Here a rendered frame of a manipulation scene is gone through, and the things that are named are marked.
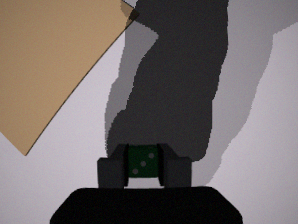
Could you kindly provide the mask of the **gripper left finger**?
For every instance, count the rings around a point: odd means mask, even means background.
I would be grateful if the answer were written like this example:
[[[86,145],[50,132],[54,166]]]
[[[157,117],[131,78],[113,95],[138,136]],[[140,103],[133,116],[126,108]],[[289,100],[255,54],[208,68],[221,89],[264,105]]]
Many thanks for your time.
[[[109,158],[98,159],[98,188],[128,187],[128,149],[129,144],[118,144]]]

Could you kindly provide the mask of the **tan flat mat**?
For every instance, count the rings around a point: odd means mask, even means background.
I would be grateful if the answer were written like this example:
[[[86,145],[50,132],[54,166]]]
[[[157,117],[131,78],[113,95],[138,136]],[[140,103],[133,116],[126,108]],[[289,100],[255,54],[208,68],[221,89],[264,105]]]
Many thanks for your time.
[[[0,132],[24,156],[138,16],[122,0],[0,0]]]

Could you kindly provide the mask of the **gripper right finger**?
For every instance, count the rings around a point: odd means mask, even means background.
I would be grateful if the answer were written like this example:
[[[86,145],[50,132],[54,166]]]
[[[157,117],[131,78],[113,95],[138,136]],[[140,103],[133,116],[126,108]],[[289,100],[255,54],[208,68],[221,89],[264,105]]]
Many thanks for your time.
[[[192,160],[189,157],[179,157],[167,143],[157,143],[156,146],[160,186],[164,188],[191,187]]]

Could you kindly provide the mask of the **green die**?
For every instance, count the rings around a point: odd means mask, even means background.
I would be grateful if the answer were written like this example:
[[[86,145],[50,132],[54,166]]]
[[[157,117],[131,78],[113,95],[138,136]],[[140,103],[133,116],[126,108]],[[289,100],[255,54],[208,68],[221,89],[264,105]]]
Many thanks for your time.
[[[158,177],[156,145],[130,145],[128,149],[129,178]]]

